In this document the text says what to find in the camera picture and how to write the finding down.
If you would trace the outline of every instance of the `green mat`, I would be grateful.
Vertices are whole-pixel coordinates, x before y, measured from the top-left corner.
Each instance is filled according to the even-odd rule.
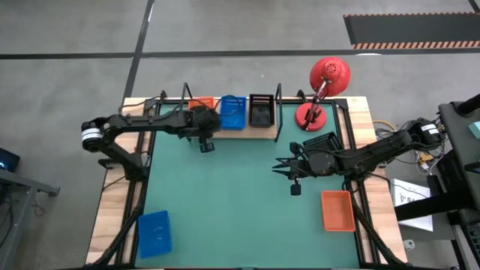
[[[216,139],[201,154],[198,142],[157,133],[145,213],[167,210],[172,253],[136,258],[136,267],[358,268],[352,232],[326,232],[320,192],[340,190],[343,178],[291,181],[271,172],[275,158],[289,157],[289,143],[336,132],[332,106],[326,126],[300,130],[298,105],[283,105],[283,130],[270,139]],[[162,113],[173,106],[162,106]]]

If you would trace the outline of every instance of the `gray floor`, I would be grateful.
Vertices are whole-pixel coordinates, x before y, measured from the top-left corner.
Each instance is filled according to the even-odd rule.
[[[1,53],[133,52],[146,0],[0,0]],[[343,14],[472,11],[467,0],[157,0],[144,51],[349,49]],[[285,95],[310,91],[320,57],[143,59],[134,97],[189,82],[196,95]],[[345,96],[364,95],[374,119],[401,125],[433,119],[437,105],[478,94],[480,55],[345,56],[352,82]],[[0,147],[22,156],[19,172],[61,185],[38,196],[16,269],[80,266],[100,197],[104,170],[81,149],[80,124],[121,103],[131,60],[0,61]],[[405,161],[413,156],[406,154]],[[419,180],[411,165],[392,163],[389,177]],[[456,264],[448,241],[418,242],[418,266]]]

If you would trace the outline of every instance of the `orange plastic tray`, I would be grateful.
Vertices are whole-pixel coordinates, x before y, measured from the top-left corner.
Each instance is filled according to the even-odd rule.
[[[355,232],[348,191],[322,191],[323,226],[328,232]]]
[[[202,101],[202,103],[204,103],[210,109],[213,109],[213,107],[215,106],[213,104],[213,97],[195,97],[195,99],[199,100],[199,101]],[[188,101],[188,109],[191,109],[195,106],[203,106],[203,104],[201,104],[200,102],[195,101],[195,100]]]

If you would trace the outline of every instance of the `plastic tray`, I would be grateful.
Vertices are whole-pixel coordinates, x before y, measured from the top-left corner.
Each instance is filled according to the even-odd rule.
[[[245,128],[246,112],[246,97],[222,97],[220,103],[221,128],[230,131],[241,131]]]
[[[203,106],[203,104],[208,106],[208,108],[210,108],[210,109],[213,109],[213,107],[215,106],[213,97],[195,97],[195,99],[198,100],[198,101],[201,101],[202,103],[200,103],[196,100],[188,101],[188,109],[189,110],[191,110],[193,107],[196,107],[196,106]]]
[[[329,132],[313,139],[304,141],[303,146],[308,149],[325,149],[329,151],[343,150],[344,147],[340,144],[337,135],[334,132]]]
[[[140,258],[172,252],[168,211],[144,214],[138,218]]]
[[[323,226],[327,232],[355,232],[348,191],[322,191]]]
[[[275,99],[273,94],[251,94],[248,110],[250,126],[268,128],[275,124]]]

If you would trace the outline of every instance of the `blue basket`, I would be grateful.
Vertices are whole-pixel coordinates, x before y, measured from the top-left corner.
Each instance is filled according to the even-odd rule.
[[[172,252],[168,211],[144,214],[138,218],[140,258]]]
[[[247,98],[223,96],[220,104],[220,122],[224,130],[241,131],[247,122]]]

